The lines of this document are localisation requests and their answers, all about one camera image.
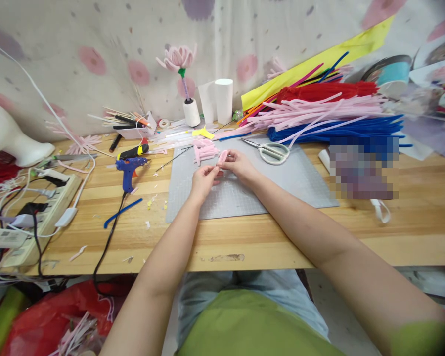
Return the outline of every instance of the scissors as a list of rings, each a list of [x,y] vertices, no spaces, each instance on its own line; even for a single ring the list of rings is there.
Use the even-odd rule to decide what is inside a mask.
[[[255,143],[246,140],[245,138],[241,138],[241,140],[243,140],[246,144],[251,145],[252,147],[258,149],[262,159],[266,163],[269,163],[271,165],[276,165],[276,166],[281,165],[287,160],[288,155],[290,154],[290,150],[286,146],[280,143],[271,142],[261,145],[260,143]],[[266,156],[275,158],[275,160],[267,159]]]

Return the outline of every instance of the floor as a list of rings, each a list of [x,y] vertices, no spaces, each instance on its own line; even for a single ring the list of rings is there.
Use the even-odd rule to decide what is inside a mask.
[[[445,308],[445,268],[400,267],[397,269]],[[329,338],[332,344],[347,356],[380,356],[377,348],[326,277],[317,269],[308,269],[305,274],[313,301],[330,329]],[[177,326],[178,310],[175,298],[162,356],[174,354],[177,348]]]

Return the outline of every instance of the jeans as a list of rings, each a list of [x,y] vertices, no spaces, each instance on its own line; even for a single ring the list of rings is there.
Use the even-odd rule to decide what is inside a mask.
[[[260,293],[300,317],[329,341],[328,326],[294,269],[190,272],[183,277],[178,301],[178,350],[202,311],[225,289]]]

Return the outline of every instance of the plug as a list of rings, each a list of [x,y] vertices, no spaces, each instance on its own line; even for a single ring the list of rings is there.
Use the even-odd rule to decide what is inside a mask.
[[[35,171],[38,172],[39,177],[43,177],[46,180],[50,181],[51,183],[55,184],[58,187],[65,186],[66,182],[69,180],[69,176],[60,173],[58,171],[52,170],[51,168],[48,169],[40,169],[35,168]]]
[[[14,227],[26,228],[26,227],[34,227],[35,222],[33,221],[33,215],[21,214],[17,215],[15,220],[10,225]]]
[[[55,227],[66,227],[69,225],[76,213],[78,212],[78,208],[67,208],[64,214],[59,218],[59,220],[54,224]]]

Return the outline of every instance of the blue glue gun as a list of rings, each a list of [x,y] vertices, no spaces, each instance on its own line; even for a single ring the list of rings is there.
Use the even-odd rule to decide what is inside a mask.
[[[125,192],[131,193],[134,189],[132,188],[132,177],[134,175],[135,169],[137,167],[143,166],[148,160],[143,157],[128,158],[126,160],[119,160],[115,163],[119,171],[124,171],[124,181],[122,182],[122,188]]]

